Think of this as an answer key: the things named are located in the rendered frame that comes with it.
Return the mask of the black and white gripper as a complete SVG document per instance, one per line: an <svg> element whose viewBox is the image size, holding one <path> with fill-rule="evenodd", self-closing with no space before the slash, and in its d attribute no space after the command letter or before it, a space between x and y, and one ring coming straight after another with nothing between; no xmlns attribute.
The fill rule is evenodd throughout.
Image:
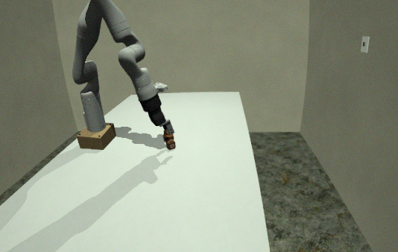
<svg viewBox="0 0 398 252"><path fill-rule="evenodd" d="M148 112L150 120L156 125L168 130L169 135L174 133L170 119L165 120L164 114L161 111L161 100L159 99L158 92L165 92L168 90L167 85L156 83L153 81L147 86L135 89L142 109Z"/></svg>

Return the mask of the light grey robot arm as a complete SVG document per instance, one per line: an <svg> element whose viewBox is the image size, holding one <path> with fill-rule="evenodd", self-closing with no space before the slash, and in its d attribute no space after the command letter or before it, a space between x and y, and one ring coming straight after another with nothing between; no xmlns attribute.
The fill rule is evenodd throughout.
<svg viewBox="0 0 398 252"><path fill-rule="evenodd" d="M89 0L78 20L72 76L76 84L87 83L80 97L86 128L93 133L102 131L106 123L99 94L98 70L95 63L86 61L86 58L98 41L102 17L114 41L127 46L119 52L119 63L131 78L135 89L147 86L152 81L149 71L137 66L145 57L145 48L131 31L124 14L111 0Z"/></svg>

